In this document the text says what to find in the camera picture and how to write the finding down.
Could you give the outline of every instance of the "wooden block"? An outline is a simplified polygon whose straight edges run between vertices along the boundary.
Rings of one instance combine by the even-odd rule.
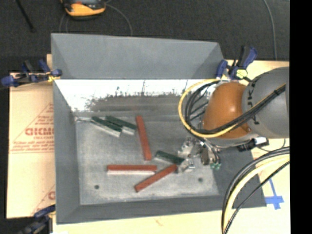
[[[162,179],[163,177],[167,176],[168,174],[173,173],[176,170],[177,170],[177,165],[173,164],[171,166],[168,166],[167,168],[161,170],[160,172],[154,174],[153,176],[150,176],[146,180],[137,184],[135,186],[136,192],[138,193],[139,191],[145,189],[146,187],[157,182],[158,180]]]
[[[107,171],[151,171],[157,170],[156,165],[108,165]]]
[[[136,117],[136,127],[137,127],[137,132],[138,132],[138,135],[140,138],[141,147],[143,150],[144,160],[151,160],[152,159],[152,153],[151,153],[150,145],[148,143],[148,138],[147,138],[145,125],[144,125],[144,121],[143,121],[142,116]]]

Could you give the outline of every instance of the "clamp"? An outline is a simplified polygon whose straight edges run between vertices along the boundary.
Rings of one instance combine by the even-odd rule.
[[[48,206],[37,213],[34,214],[34,218],[38,219],[37,221],[27,225],[23,230],[17,232],[17,234],[38,234],[45,227],[50,229],[52,228],[52,219],[49,217],[49,214],[56,210],[55,205]]]
[[[242,50],[240,53],[240,57],[238,61],[232,64],[232,66],[228,65],[226,60],[221,60],[216,70],[216,78],[221,79],[225,71],[228,71],[228,78],[230,80],[242,80],[247,78],[247,67],[251,64],[257,57],[258,52],[255,48],[246,46],[242,46]]]
[[[16,75],[10,75],[1,79],[1,84],[4,87],[18,87],[28,83],[37,83],[41,81],[53,81],[54,79],[62,75],[60,69],[50,70],[47,63],[43,60],[39,60],[40,72],[36,72],[29,60],[24,61],[22,65],[22,72]]]

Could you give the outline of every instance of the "handheld device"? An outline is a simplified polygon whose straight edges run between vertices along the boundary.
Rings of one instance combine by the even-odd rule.
[[[60,0],[68,15],[75,19],[91,19],[105,11],[102,0]]]

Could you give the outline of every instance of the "black wire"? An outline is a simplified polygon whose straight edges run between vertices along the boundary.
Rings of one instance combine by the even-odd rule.
[[[282,169],[284,169],[287,165],[289,165],[290,161],[286,162],[285,164],[281,165],[279,168],[277,168],[273,173],[271,173],[261,184],[259,184],[249,195],[248,197],[236,208],[236,210],[234,211],[233,215],[231,216],[231,218],[229,219],[229,222],[226,226],[226,228],[224,229],[223,234],[226,234],[229,231],[229,228],[231,227],[234,218],[236,217],[238,211],[243,207],[243,205],[247,202],[247,200],[249,198],[251,198],[254,193],[259,190],[261,187],[263,187],[273,176],[275,176],[277,173],[279,173]]]
[[[232,179],[231,183],[228,186],[228,189],[225,193],[224,196],[224,201],[223,201],[223,207],[222,207],[222,216],[221,216],[221,227],[224,224],[224,214],[225,214],[225,208],[226,205],[228,203],[229,200],[229,196],[233,190],[233,188],[238,184],[238,182],[240,181],[240,179],[251,169],[254,168],[254,166],[268,158],[271,157],[275,157],[275,156],[280,156],[280,155],[284,155],[284,154],[289,154],[290,152],[290,148],[289,147],[284,147],[284,148],[280,148],[280,149],[276,149],[274,151],[271,151],[269,153],[266,153],[260,157],[258,157],[257,159],[251,161],[250,163],[248,163],[246,166],[244,166],[236,175],[235,177]]]
[[[190,125],[190,127],[192,129],[195,129],[195,127],[192,126],[191,120],[190,120],[192,108],[193,108],[194,104],[199,101],[199,99],[204,97],[205,93],[202,94],[202,96],[200,96],[197,100],[195,100],[195,98],[201,93],[201,91],[203,91],[206,88],[208,89],[210,86],[212,86],[214,84],[218,84],[219,82],[220,81],[213,81],[211,83],[207,83],[207,84],[201,86],[194,93],[192,93],[190,98],[187,100],[186,105],[185,105],[185,111],[184,111],[184,119],[187,122],[187,124]]]
[[[21,11],[22,14],[23,14],[23,16],[24,16],[24,18],[25,18],[25,20],[26,20],[26,22],[27,22],[27,24],[28,24],[28,26],[29,26],[30,32],[36,33],[36,32],[37,32],[37,31],[36,31],[36,28],[35,28],[35,27],[33,26],[33,24],[31,23],[31,21],[30,21],[28,15],[27,15],[27,13],[26,13],[24,7],[22,6],[20,0],[15,0],[15,2],[17,3],[17,5],[18,5],[20,11]]]
[[[280,148],[285,147],[285,145],[286,145],[286,139],[284,139],[283,145],[282,145]],[[266,149],[264,149],[264,148],[262,148],[262,147],[258,147],[258,149],[260,149],[260,150],[262,150],[262,151],[265,151],[265,152],[271,152],[270,150],[266,150]]]

